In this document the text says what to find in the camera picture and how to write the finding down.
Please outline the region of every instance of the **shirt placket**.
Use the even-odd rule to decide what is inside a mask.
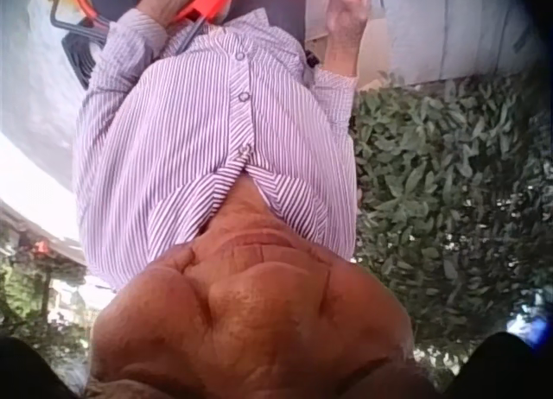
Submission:
[[[244,168],[255,149],[250,79],[252,52],[237,35],[232,35],[228,53],[231,57],[228,159]]]

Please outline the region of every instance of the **man's hand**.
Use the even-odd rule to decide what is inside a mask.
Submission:
[[[363,0],[330,0],[324,69],[347,77],[356,75],[359,45],[367,20],[368,11]]]
[[[193,0],[141,0],[137,9],[154,19],[164,28],[176,14]]]

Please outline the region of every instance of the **white striped shirt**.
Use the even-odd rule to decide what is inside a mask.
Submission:
[[[351,258],[356,80],[316,68],[304,82],[302,47],[263,9],[205,26],[179,54],[186,34],[136,9],[111,24],[74,150],[91,271],[120,289],[198,236],[242,173],[299,235]]]

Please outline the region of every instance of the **wrinkled skin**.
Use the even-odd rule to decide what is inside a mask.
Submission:
[[[298,237],[243,177],[202,235],[153,262],[98,317],[92,376],[106,391],[138,386],[132,397],[339,397],[411,352],[393,295]]]

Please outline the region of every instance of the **shirt sleeve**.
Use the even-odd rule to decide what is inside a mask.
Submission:
[[[90,85],[77,118],[73,149],[73,186],[79,218],[88,201],[104,141],[116,113],[159,56],[168,36],[154,19],[131,9],[110,24],[104,49],[92,72]]]
[[[343,77],[317,66],[311,92],[327,115],[331,128],[347,133],[357,78]]]
[[[353,140],[349,135],[349,120],[352,116],[356,87],[357,78],[330,73],[320,66],[315,68],[311,92],[327,115],[331,125],[336,151],[343,168],[341,179],[348,190],[350,206],[342,227],[353,239],[350,242],[342,243],[341,248],[342,253],[349,256],[353,255],[355,249],[355,219],[357,216],[357,173]]]

